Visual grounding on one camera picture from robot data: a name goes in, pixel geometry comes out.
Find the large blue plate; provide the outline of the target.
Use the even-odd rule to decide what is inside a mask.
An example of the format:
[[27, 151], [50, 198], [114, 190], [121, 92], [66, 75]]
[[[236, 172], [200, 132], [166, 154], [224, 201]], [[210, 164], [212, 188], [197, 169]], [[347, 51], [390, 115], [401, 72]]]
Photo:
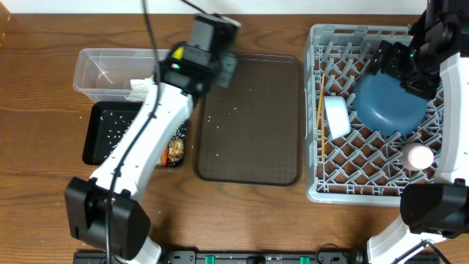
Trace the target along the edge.
[[400, 86], [399, 80], [383, 74], [366, 74], [354, 88], [352, 102], [358, 119], [371, 131], [384, 136], [406, 136], [424, 120], [427, 101]]

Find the yellow-green snack wrapper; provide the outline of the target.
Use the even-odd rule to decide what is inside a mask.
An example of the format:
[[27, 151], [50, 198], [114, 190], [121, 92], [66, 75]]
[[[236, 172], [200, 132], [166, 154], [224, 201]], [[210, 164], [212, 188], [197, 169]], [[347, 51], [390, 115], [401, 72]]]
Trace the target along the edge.
[[183, 57], [183, 52], [184, 52], [184, 47], [180, 46], [172, 53], [171, 57], [177, 60], [181, 60]]

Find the wooden chopstick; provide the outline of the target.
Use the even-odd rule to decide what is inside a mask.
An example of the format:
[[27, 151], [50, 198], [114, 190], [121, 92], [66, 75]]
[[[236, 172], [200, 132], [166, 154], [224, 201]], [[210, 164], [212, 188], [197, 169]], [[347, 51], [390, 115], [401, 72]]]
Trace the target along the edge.
[[320, 87], [320, 97], [318, 100], [318, 107], [317, 107], [317, 131], [316, 131], [316, 139], [318, 139], [319, 129], [320, 129], [320, 120], [321, 120], [321, 113], [322, 113], [322, 102], [323, 102], [323, 95], [324, 95], [324, 86], [325, 86], [325, 73], [322, 74], [321, 78], [321, 87]]
[[325, 163], [325, 107], [324, 107], [324, 92], [321, 92], [320, 95], [320, 103], [321, 103], [321, 160]]

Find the light blue rice bowl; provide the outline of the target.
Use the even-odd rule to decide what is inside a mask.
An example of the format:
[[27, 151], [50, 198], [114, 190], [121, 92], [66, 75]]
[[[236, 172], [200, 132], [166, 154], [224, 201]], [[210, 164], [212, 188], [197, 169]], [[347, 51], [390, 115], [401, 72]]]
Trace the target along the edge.
[[341, 96], [326, 96], [324, 100], [332, 140], [349, 134], [351, 126], [345, 99]]

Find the white paper napkin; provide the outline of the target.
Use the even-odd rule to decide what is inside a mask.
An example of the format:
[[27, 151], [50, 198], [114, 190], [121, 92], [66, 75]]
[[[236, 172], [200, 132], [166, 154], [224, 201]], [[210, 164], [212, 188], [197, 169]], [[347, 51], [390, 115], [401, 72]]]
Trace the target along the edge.
[[130, 102], [144, 102], [148, 92], [157, 86], [153, 78], [149, 77], [145, 79], [131, 79], [130, 87], [130, 94], [125, 97], [125, 100]]

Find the brown morel mushroom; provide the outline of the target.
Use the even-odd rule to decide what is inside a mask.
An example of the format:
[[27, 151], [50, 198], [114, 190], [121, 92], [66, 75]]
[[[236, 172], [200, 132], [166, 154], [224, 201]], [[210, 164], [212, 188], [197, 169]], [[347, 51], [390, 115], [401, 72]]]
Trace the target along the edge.
[[168, 159], [171, 162], [177, 162], [184, 156], [184, 142], [180, 138], [173, 139], [169, 142]]

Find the white pink cup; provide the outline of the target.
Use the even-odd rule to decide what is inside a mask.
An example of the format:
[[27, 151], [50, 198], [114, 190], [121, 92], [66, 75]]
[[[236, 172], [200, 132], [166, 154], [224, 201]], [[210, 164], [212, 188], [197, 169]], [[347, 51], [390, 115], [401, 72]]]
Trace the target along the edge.
[[402, 148], [402, 166], [409, 170], [423, 170], [433, 164], [434, 154], [432, 150], [417, 142], [406, 144]]

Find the orange carrot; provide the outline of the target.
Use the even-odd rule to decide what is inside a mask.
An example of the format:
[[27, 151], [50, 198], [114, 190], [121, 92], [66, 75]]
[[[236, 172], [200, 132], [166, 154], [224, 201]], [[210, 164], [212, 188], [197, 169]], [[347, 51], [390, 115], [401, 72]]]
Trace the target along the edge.
[[169, 147], [166, 146], [160, 157], [160, 165], [166, 167], [168, 164]]

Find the pile of white rice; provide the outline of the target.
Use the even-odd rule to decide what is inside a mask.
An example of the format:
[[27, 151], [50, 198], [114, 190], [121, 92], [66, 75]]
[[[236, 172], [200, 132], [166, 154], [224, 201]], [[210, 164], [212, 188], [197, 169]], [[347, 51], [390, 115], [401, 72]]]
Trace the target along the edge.
[[119, 144], [136, 118], [137, 111], [105, 110], [100, 117], [94, 158], [104, 160]]

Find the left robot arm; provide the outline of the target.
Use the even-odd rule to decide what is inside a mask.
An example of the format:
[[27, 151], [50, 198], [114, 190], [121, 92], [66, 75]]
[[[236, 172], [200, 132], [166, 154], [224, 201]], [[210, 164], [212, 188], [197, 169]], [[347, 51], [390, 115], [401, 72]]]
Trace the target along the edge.
[[151, 78], [134, 80], [146, 92], [136, 118], [89, 179], [72, 178], [64, 192], [71, 235], [104, 250], [105, 263], [159, 261], [140, 202], [174, 132], [213, 83], [230, 82], [236, 63], [231, 53], [185, 46], [170, 51]]

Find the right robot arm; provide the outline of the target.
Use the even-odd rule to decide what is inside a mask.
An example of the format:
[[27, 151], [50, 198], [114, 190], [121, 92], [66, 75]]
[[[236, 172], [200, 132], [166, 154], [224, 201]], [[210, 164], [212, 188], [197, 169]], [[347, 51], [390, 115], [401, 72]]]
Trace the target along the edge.
[[409, 45], [382, 41], [367, 67], [433, 99], [443, 89], [443, 138], [434, 181], [409, 184], [399, 216], [366, 242], [364, 263], [405, 263], [426, 247], [468, 233], [468, 2], [428, 1]]

